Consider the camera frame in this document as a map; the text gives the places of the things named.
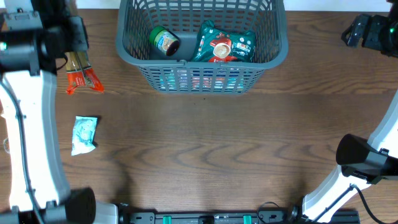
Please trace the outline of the red spaghetti pasta package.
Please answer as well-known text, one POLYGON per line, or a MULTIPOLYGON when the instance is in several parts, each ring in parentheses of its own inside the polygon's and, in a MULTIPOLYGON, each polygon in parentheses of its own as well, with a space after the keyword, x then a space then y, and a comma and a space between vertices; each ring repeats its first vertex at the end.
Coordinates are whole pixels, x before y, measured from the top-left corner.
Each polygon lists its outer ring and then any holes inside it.
POLYGON ((104 86, 91 66, 86 52, 67 52, 66 72, 68 78, 68 95, 74 94, 78 87, 86 86, 103 93, 104 86))

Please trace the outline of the teal small packet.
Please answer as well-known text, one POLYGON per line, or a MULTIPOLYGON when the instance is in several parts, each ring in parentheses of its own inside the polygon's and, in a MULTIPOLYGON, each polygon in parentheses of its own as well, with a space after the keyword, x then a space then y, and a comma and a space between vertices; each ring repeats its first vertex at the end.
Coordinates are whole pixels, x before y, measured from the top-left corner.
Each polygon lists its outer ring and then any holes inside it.
POLYGON ((95 117, 77 116, 72 133, 72 156, 93 151, 93 144, 98 119, 95 117))

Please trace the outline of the green lid jar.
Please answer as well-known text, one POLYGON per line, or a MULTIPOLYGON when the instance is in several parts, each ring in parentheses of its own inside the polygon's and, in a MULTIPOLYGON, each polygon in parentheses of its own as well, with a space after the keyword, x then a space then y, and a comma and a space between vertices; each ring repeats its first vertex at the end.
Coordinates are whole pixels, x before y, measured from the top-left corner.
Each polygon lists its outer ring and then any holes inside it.
POLYGON ((180 47, 178 37, 162 26, 153 28, 149 42, 166 56, 172 56, 180 47))

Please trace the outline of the Kleenex tissue multipack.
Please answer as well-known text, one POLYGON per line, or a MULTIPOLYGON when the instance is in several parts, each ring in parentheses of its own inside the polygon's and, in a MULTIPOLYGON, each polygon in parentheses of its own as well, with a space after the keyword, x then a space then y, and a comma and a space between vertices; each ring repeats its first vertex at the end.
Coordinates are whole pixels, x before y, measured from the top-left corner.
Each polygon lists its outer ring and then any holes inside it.
POLYGON ((187 70, 170 69, 156 74, 152 86, 172 93, 242 93, 249 83, 249 75, 238 69, 187 70))

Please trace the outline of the green Nescafe coffee bag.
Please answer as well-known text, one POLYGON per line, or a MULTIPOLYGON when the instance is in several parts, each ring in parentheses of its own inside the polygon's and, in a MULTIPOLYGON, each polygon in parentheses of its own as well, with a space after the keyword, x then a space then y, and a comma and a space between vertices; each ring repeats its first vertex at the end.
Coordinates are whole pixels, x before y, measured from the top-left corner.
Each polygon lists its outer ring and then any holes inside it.
POLYGON ((217 29, 213 21, 205 21, 198 32, 191 62, 248 62, 256 51, 253 31, 226 32, 217 29))

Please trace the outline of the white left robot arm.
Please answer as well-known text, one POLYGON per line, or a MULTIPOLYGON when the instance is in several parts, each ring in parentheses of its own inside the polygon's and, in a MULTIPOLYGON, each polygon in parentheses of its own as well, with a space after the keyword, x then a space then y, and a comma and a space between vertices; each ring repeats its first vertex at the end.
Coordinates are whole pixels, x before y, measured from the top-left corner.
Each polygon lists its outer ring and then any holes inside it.
POLYGON ((1 14, 1 104, 11 156, 10 211, 2 223, 117 223, 112 203, 72 190, 55 119, 57 64, 88 49, 73 1, 6 1, 1 14))

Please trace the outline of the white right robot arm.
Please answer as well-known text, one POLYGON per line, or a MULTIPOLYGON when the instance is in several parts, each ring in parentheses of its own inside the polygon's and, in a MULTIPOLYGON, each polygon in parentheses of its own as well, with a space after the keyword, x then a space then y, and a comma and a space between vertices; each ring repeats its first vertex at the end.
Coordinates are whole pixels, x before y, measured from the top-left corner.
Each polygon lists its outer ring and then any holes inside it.
POLYGON ((397 2, 388 16, 361 14, 341 36, 347 48, 332 47, 338 59, 326 114, 309 140, 325 141, 335 155, 330 174, 303 197, 301 215, 328 223, 350 198, 382 180, 397 179, 397 2))

